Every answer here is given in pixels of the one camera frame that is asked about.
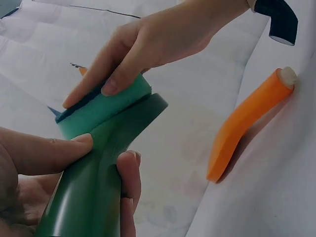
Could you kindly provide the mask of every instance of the green foam piece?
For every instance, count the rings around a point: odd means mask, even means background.
[[[63,172],[35,237],[120,237],[117,158],[168,105],[142,76],[125,93],[79,104],[56,121],[67,139],[89,132],[93,149]]]
[[[104,96],[98,86],[78,104],[56,118],[56,122],[66,139],[88,133],[97,125],[126,109],[140,98],[150,95],[152,89],[142,75],[131,87],[115,96]]]

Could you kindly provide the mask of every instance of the wrinkled white sheet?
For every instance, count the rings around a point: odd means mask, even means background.
[[[0,125],[61,138],[54,115],[120,24],[134,20],[88,6],[145,16],[166,0],[23,1],[0,20]],[[169,107],[132,144],[142,158],[139,237],[184,237],[207,186],[205,166],[217,129],[235,107],[246,63],[267,18],[250,11],[223,28],[201,53],[144,76]]]
[[[291,66],[299,83],[242,139],[226,179],[208,185],[187,237],[316,235],[316,2],[287,2],[299,19],[296,45],[271,40],[270,26],[265,28],[245,68],[237,105],[278,67]]]

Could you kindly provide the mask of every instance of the fingernail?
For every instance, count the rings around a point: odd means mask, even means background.
[[[118,89],[117,82],[111,78],[107,80],[105,85],[101,89],[103,95],[113,95]]]
[[[130,198],[129,202],[130,202],[130,207],[132,208],[132,210],[134,210],[134,199]]]
[[[81,142],[81,143],[91,143],[92,142],[92,136],[90,133],[86,133],[83,135],[80,135],[78,137],[75,137],[73,139],[71,139],[72,141],[76,141],[76,142]]]
[[[127,151],[128,153],[131,153],[134,155],[134,157],[136,158],[136,161],[138,163],[138,166],[140,166],[140,159],[141,159],[141,154],[136,152],[136,151]]]

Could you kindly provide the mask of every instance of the orange object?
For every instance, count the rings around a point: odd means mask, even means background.
[[[80,71],[81,75],[83,76],[88,71],[88,69],[79,67],[79,71]]]
[[[217,182],[221,178],[243,134],[293,92],[296,80],[291,68],[276,69],[228,117],[213,142],[207,172],[209,181]]]

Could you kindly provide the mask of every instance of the hand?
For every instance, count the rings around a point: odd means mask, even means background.
[[[89,153],[92,145],[89,134],[63,141],[0,128],[0,236],[32,237],[60,172]],[[133,214],[141,192],[139,165],[135,152],[118,158],[123,181],[122,237],[136,236]],[[19,179],[18,174],[38,176]]]
[[[119,27],[63,106],[71,107],[107,78],[102,93],[115,95],[139,73],[200,52],[248,8],[246,0],[187,0]]]

